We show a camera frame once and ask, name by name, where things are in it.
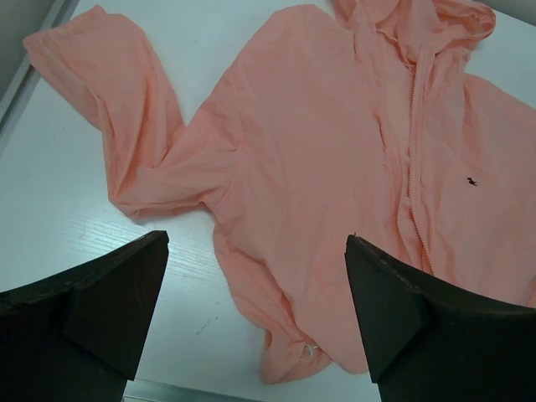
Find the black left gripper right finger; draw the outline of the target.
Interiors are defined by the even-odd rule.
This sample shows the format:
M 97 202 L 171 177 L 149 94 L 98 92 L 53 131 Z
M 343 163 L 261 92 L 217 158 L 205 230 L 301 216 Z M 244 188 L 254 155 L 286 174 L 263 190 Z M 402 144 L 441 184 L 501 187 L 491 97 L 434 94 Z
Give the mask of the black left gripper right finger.
M 355 235 L 345 260 L 382 400 L 534 400 L 534 309 L 453 286 Z

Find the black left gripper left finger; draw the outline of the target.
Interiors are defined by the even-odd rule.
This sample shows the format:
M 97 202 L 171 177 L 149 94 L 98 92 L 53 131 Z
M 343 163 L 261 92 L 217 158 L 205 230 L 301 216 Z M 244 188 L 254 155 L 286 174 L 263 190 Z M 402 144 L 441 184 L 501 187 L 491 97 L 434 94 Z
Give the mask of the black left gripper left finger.
M 136 376 L 168 262 L 154 230 L 1 294 L 3 401 L 120 401 Z

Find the pink hooded zip jacket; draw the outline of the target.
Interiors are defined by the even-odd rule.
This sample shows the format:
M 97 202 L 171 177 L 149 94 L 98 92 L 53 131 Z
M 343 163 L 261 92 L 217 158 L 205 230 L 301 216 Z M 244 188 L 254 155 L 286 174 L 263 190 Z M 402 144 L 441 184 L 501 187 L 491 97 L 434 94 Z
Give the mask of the pink hooded zip jacket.
M 337 1 L 275 12 L 193 119 L 144 32 L 94 7 L 29 35 L 33 67 L 103 136 L 131 219 L 198 205 L 261 377 L 367 363 L 351 234 L 453 285 L 535 304 L 535 110 L 465 71 L 495 29 L 475 1 Z

